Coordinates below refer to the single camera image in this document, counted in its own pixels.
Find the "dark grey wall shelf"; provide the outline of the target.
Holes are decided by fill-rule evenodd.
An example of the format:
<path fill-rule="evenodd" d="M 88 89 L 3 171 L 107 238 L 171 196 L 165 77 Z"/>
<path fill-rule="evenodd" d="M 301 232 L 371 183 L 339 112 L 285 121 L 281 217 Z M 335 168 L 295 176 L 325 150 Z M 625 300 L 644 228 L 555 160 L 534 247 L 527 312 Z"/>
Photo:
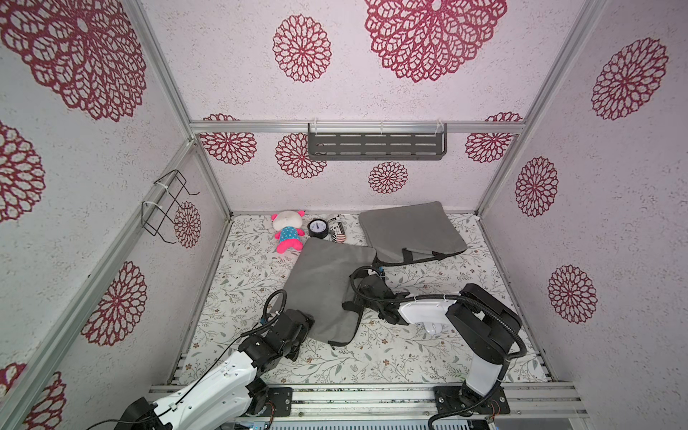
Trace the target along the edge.
<path fill-rule="evenodd" d="M 313 161 L 440 161 L 447 134 L 325 132 L 308 124 L 307 155 Z"/>

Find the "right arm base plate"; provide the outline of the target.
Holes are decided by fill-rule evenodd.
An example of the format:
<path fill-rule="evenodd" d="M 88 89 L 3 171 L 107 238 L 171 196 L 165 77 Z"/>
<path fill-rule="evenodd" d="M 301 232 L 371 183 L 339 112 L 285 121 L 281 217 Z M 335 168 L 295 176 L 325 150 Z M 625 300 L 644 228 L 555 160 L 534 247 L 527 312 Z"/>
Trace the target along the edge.
<path fill-rule="evenodd" d="M 471 414 L 507 415 L 511 413 L 505 390 L 501 385 L 492 388 L 488 394 L 473 392 L 467 385 L 448 385 L 433 388 L 435 406 L 439 414 L 454 413 L 462 417 Z"/>

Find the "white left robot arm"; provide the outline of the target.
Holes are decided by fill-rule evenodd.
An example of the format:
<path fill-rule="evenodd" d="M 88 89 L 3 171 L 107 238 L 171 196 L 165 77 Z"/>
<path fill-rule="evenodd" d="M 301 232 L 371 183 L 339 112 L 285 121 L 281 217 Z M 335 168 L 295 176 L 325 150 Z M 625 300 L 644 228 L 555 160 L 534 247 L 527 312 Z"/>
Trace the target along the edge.
<path fill-rule="evenodd" d="M 196 382 L 157 401 L 141 397 L 116 423 L 117 429 L 215 429 L 267 403 L 261 376 L 282 358 L 294 361 L 315 320 L 288 309 L 272 324 L 245 336 L 222 363 Z"/>

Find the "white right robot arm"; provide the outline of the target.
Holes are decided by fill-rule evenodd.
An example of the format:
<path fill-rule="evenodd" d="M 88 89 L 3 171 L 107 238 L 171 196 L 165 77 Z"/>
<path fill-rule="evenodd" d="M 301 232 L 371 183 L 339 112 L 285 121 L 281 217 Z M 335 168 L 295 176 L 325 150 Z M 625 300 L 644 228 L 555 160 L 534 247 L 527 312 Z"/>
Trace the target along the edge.
<path fill-rule="evenodd" d="M 362 267 L 349 276 L 349 287 L 359 314 L 370 309 L 388 324 L 421 324 L 430 333 L 453 327 L 473 352 L 459 390 L 459 398 L 469 406 L 491 399 L 512 360 L 527 353 L 520 317 L 477 284 L 469 283 L 456 294 L 412 296 L 392 291 L 380 271 Z"/>

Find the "grey laptop bag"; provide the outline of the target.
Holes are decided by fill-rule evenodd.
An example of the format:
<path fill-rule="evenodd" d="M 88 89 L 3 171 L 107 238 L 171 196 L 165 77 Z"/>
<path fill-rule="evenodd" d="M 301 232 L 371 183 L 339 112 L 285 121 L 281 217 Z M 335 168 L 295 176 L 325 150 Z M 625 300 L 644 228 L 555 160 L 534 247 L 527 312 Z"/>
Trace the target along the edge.
<path fill-rule="evenodd" d="M 382 266 L 442 261 L 468 250 L 440 202 L 364 211 L 358 221 Z"/>
<path fill-rule="evenodd" d="M 363 308 L 355 306 L 349 276 L 370 266 L 376 251 L 361 245 L 336 244 L 318 238 L 306 240 L 288 276 L 286 308 L 315 320 L 308 337 L 332 347 L 345 347 L 356 336 Z"/>

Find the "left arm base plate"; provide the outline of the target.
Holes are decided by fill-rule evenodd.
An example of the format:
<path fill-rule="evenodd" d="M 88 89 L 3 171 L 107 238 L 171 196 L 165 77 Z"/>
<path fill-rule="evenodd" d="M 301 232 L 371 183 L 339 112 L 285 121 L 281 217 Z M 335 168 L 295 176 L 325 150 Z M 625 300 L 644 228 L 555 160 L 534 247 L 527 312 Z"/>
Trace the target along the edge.
<path fill-rule="evenodd" d="M 258 417 L 290 417 L 294 390 L 291 387 L 269 387 L 258 397 Z"/>

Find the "flag patterned can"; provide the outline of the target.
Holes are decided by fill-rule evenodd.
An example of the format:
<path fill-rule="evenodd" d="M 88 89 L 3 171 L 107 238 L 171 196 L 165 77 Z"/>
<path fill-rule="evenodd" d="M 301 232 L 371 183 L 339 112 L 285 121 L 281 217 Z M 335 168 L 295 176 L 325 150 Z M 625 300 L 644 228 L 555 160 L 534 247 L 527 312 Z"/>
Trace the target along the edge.
<path fill-rule="evenodd" d="M 333 243 L 343 244 L 346 242 L 347 235 L 343 222 L 338 216 L 331 216 L 327 219 L 329 237 Z"/>

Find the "white computer mouse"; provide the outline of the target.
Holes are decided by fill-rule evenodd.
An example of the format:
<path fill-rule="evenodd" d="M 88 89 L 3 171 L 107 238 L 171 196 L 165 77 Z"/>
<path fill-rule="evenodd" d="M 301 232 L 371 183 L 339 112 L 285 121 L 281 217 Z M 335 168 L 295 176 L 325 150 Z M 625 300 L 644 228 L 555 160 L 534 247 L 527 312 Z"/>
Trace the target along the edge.
<path fill-rule="evenodd" d="M 429 323 L 425 322 L 424 327 L 425 327 L 427 333 L 430 334 L 431 336 L 438 335 L 444 331 L 444 326 L 442 324 L 439 324 L 438 322 L 437 323 L 436 322 L 434 322 L 434 323 L 433 322 L 432 323 L 431 322 L 429 322 Z"/>

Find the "pink white plush toy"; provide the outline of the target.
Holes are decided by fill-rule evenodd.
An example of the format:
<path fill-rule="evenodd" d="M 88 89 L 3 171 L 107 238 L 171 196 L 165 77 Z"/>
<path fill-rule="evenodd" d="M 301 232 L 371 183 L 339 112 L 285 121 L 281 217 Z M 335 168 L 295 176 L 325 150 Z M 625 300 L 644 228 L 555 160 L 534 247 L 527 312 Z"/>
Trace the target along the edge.
<path fill-rule="evenodd" d="M 271 216 L 274 238 L 278 241 L 276 252 L 285 254 L 288 250 L 301 251 L 304 248 L 302 237 L 305 231 L 304 211 L 282 211 Z"/>

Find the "black round gauge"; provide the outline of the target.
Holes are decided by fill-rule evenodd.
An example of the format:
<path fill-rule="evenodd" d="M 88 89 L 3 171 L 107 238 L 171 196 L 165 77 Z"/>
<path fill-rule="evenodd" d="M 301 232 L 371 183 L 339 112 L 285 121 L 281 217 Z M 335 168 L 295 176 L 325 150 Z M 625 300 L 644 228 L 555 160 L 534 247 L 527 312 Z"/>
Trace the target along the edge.
<path fill-rule="evenodd" d="M 329 236 L 329 225 L 324 219 L 313 219 L 307 224 L 307 231 L 311 238 L 324 239 Z"/>

